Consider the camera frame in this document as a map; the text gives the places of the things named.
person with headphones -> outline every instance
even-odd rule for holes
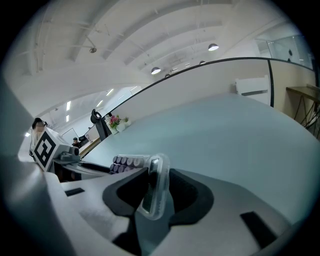
[[[42,132],[45,129],[45,126],[48,126],[47,122],[42,121],[41,118],[37,117],[34,119],[32,123],[32,132],[31,132],[31,143],[29,148],[29,155],[36,161],[35,157],[33,156],[32,150],[36,147],[38,140],[41,137]]]

beige partition panel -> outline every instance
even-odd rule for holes
[[[269,66],[264,59],[237,59],[199,66],[147,88],[111,113],[135,121],[212,95],[236,93],[236,79],[265,75],[269,77]]]
[[[286,87],[307,86],[307,84],[315,86],[315,73],[310,69],[291,63],[276,60],[270,62],[273,74],[274,108],[294,118],[300,96],[286,91]],[[305,99],[306,111],[310,109],[312,103],[311,100]],[[304,117],[305,110],[303,103],[301,103],[296,119],[301,122]]]

black partition frame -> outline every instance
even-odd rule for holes
[[[282,60],[282,59],[277,59],[277,58],[263,58],[263,57],[236,57],[236,58],[224,58],[224,59],[219,59],[219,60],[214,60],[214,61],[209,61],[209,62],[206,62],[205,64],[199,64],[199,65],[195,65],[195,66],[191,66],[189,68],[186,68],[186,69],[183,69],[181,71],[178,71],[177,73],[173,73],[167,77],[164,77],[152,84],[150,84],[149,86],[147,86],[146,88],[143,88],[142,90],[138,91],[136,94],[132,95],[131,97],[127,98],[125,101],[123,101],[122,103],[120,103],[118,106],[116,106],[114,109],[112,109],[109,113],[107,113],[105,116],[109,116],[111,117],[112,114],[111,112],[116,110],[119,106],[121,106],[122,104],[124,104],[125,102],[129,101],[130,99],[132,99],[134,96],[142,93],[143,91],[149,89],[150,87],[152,86],[155,86],[156,84],[159,84],[161,83],[162,81],[164,80],[167,80],[167,79],[170,79],[171,77],[174,77],[174,76],[178,76],[179,74],[183,73],[183,72],[187,72],[189,70],[193,70],[193,69],[196,69],[196,68],[199,68],[199,67],[203,67],[203,66],[206,66],[206,65],[212,65],[212,64],[215,64],[215,63],[220,63],[220,62],[230,62],[230,61],[237,61],[237,60],[264,60],[264,61],[267,61],[268,62],[268,67],[269,67],[269,76],[270,76],[270,87],[271,87],[271,91],[270,91],[270,94],[271,94],[271,99],[270,99],[270,106],[271,107],[274,107],[274,97],[275,97],[275,90],[274,90],[274,76],[273,76],[273,73],[272,73],[272,67],[271,67],[271,62],[270,61],[277,61],[277,62],[284,62],[284,63],[287,63],[287,64],[291,64],[291,65],[297,65],[297,66],[300,66],[302,68],[305,68],[307,70],[311,70],[311,71],[314,71],[313,69],[309,68],[309,67],[306,67],[306,66],[303,66],[301,64],[298,64],[298,63],[294,63],[294,62],[288,62],[286,60]]]

glass wall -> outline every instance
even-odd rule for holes
[[[312,69],[313,54],[302,35],[285,37],[275,41],[255,41],[261,57],[293,62]]]

desk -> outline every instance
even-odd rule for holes
[[[79,155],[81,157],[84,157],[86,154],[88,154],[91,150],[93,150],[99,143],[100,143],[100,138],[95,138],[92,142],[88,141],[86,144],[84,144],[80,149],[79,149]]]
[[[317,88],[312,88],[312,87],[308,87],[308,86],[287,87],[286,90],[288,92],[292,92],[292,93],[300,95],[300,101],[299,101],[299,105],[298,105],[298,108],[296,110],[294,119],[296,119],[296,117],[297,117],[297,114],[298,114],[298,111],[299,111],[299,108],[300,108],[300,105],[301,105],[301,101],[302,101],[303,102],[303,106],[304,106],[304,119],[301,121],[300,124],[302,124],[305,121],[304,127],[307,128],[314,118],[315,118],[315,122],[317,122],[318,115],[319,115],[319,110],[316,111],[315,113],[311,114],[309,116],[309,119],[308,119],[308,115],[312,111],[312,109],[314,108],[315,104],[317,104],[317,105],[320,104],[320,91],[317,90]],[[309,109],[308,112],[306,110],[305,98],[313,101],[313,104],[312,104],[312,106],[311,106],[311,108]],[[313,135],[315,134],[315,131],[316,131],[316,126],[314,126]]]
[[[320,143],[270,106],[220,94],[142,118],[96,146],[84,161],[164,153],[170,166],[243,186],[291,223],[309,214],[320,179]]]

